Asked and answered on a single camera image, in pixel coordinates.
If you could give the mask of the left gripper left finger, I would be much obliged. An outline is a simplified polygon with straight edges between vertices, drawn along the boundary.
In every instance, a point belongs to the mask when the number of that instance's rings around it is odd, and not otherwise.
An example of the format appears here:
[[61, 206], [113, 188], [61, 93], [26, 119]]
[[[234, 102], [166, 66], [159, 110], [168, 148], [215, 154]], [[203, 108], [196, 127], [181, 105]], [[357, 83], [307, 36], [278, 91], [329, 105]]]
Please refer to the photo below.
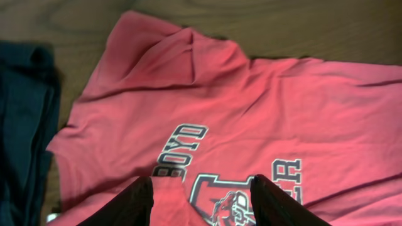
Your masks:
[[152, 180], [140, 176], [78, 226], [149, 226], [153, 205]]

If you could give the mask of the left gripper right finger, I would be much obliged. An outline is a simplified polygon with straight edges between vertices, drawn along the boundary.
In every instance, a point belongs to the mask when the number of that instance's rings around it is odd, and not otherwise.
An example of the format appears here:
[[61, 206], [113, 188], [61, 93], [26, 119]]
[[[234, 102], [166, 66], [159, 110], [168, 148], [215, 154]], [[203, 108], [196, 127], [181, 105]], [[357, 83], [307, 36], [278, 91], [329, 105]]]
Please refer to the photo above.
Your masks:
[[263, 175], [251, 182], [256, 226], [330, 226]]

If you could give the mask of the orange-red soccer t-shirt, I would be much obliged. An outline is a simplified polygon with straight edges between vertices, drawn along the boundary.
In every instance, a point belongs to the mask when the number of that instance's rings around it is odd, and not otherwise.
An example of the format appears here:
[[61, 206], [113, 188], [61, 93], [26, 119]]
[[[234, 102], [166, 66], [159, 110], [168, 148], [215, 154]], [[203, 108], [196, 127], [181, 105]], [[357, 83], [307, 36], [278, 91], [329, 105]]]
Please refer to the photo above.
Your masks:
[[251, 60], [124, 13], [48, 145], [77, 225], [149, 176], [152, 225], [254, 225], [262, 174], [332, 225], [401, 224], [401, 67]]

